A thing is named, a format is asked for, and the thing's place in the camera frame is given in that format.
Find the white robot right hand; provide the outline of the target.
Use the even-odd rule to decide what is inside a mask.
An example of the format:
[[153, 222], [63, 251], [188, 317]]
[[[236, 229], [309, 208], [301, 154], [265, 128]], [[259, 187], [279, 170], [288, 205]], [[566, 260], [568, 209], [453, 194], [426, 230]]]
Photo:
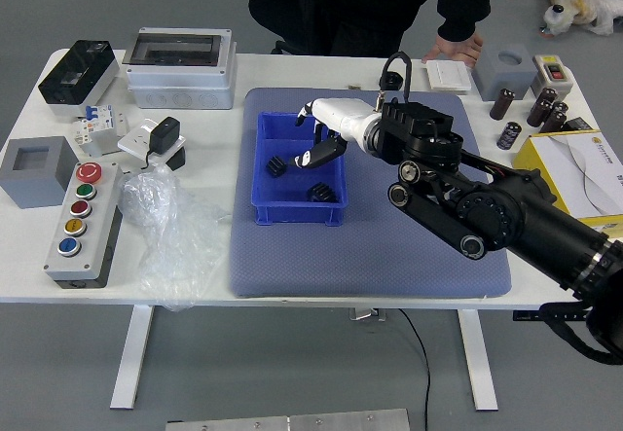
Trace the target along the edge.
[[378, 157], [381, 113], [356, 98], [318, 98], [304, 105], [295, 126], [312, 116], [314, 145], [290, 160], [298, 168], [317, 168], [343, 155], [349, 142], [366, 154]]

